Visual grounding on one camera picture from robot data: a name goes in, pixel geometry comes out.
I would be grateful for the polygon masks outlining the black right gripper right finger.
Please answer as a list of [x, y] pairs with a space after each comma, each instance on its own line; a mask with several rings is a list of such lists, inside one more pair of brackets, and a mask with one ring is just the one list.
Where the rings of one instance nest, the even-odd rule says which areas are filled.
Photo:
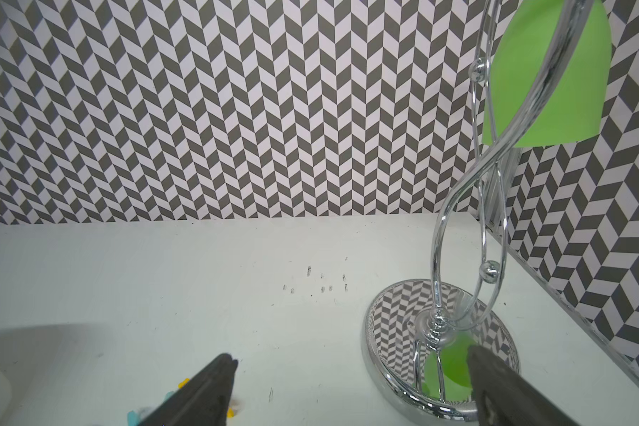
[[472, 394], [481, 425], [576, 426], [536, 388], [482, 346], [468, 349]]

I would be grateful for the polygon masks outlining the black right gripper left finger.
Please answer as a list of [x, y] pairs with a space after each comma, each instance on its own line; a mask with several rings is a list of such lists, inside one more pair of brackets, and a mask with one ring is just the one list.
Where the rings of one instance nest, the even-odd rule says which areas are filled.
[[138, 425], [226, 425], [238, 360], [222, 353], [168, 396]]

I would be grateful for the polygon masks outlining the teal clothespin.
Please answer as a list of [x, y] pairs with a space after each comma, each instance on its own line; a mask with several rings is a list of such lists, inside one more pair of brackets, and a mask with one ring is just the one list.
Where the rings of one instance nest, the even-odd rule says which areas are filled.
[[140, 426], [140, 424], [153, 412], [152, 408], [139, 408], [131, 410], [126, 415], [128, 426]]

